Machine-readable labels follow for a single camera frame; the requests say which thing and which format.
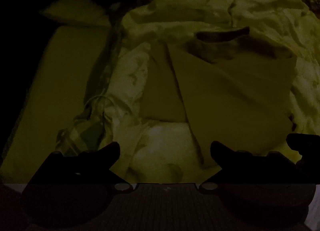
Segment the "small tan garment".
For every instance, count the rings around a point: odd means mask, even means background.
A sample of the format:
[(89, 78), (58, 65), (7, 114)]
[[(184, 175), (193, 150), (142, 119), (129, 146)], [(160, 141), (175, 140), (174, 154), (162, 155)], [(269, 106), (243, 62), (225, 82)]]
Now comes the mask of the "small tan garment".
[(213, 141), (261, 154), (292, 131), (297, 56), (289, 48), (245, 27), (180, 44), (154, 39), (149, 57), (141, 117), (188, 123), (205, 167)]

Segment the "white pillow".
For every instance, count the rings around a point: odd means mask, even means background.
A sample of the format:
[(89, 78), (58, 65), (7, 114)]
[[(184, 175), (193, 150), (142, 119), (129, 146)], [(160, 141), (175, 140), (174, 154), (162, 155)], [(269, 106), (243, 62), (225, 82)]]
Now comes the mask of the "white pillow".
[(45, 13), (75, 26), (110, 27), (107, 16), (89, 0), (60, 0), (49, 7)]

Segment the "light floral crumpled duvet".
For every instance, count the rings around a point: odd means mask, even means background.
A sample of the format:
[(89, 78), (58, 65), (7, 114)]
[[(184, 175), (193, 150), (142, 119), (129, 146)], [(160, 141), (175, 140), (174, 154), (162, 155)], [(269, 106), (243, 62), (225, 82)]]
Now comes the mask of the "light floral crumpled duvet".
[(150, 43), (184, 43), (198, 32), (248, 27), (262, 39), (296, 56), (290, 90), (292, 131), (319, 133), (319, 19), (302, 0), (147, 0), (126, 10), (114, 32), (117, 43), (101, 89), (85, 101), (84, 112), (57, 135), (62, 154), (120, 144), (112, 171), (132, 182), (203, 182), (218, 171), (205, 167), (186, 122), (140, 115), (148, 78)]

